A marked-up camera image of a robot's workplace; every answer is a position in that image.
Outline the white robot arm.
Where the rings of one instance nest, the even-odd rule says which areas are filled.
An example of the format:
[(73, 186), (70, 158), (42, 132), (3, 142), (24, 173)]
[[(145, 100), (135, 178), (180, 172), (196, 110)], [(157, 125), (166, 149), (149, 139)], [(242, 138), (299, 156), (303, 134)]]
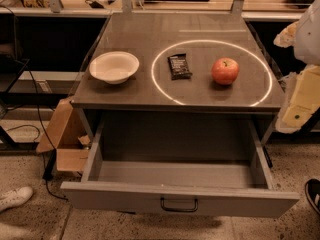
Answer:
[(277, 34), (273, 43), (282, 48), (292, 46), (296, 59), (320, 65), (320, 0), (315, 0), (298, 21)]

